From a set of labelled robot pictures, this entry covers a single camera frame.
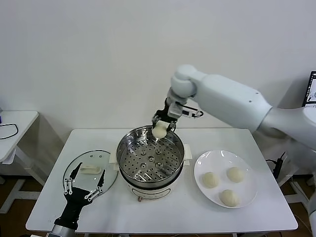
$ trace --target electric steamer pot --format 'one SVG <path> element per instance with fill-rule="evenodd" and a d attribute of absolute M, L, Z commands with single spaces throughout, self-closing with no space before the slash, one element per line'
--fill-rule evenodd
<path fill-rule="evenodd" d="M 148 125 L 128 132 L 121 139 L 116 158 L 119 170 L 132 192 L 150 199 L 140 193 L 153 194 L 151 191 L 163 191 L 170 187 L 192 156 L 190 147 L 183 145 L 174 132 L 168 131 L 164 138 L 157 139 L 152 135 L 152 126 Z"/>

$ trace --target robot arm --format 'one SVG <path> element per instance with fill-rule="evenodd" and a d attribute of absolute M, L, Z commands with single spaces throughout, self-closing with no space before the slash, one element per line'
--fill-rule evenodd
<path fill-rule="evenodd" d="M 259 91 L 220 75 L 199 72 L 191 65 L 180 66 L 172 76 L 165 108 L 153 118 L 153 134 L 157 128 L 175 127 L 188 98 L 232 127 L 269 135 L 284 133 L 316 150 L 315 109 L 274 109 Z"/>

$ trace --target black cable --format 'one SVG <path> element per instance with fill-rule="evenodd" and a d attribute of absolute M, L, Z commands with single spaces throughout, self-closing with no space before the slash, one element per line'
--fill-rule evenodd
<path fill-rule="evenodd" d="M 266 161 L 271 161 L 271 162 L 273 162 L 274 164 L 277 164 L 277 162 L 276 162 L 275 160 L 273 160 L 273 159 L 267 159 Z"/>
<path fill-rule="evenodd" d="M 18 129 L 18 126 L 17 126 L 15 123 L 0 124 L 0 127 L 11 126 L 11 125 L 14 125 L 14 126 L 15 126 L 16 132 L 15 132 L 13 135 L 10 135 L 10 136 L 7 136 L 7 137 L 0 137 L 0 140 L 7 139 L 7 138 L 13 137 L 13 136 L 15 136 L 16 134 L 18 134 L 19 129 Z"/>

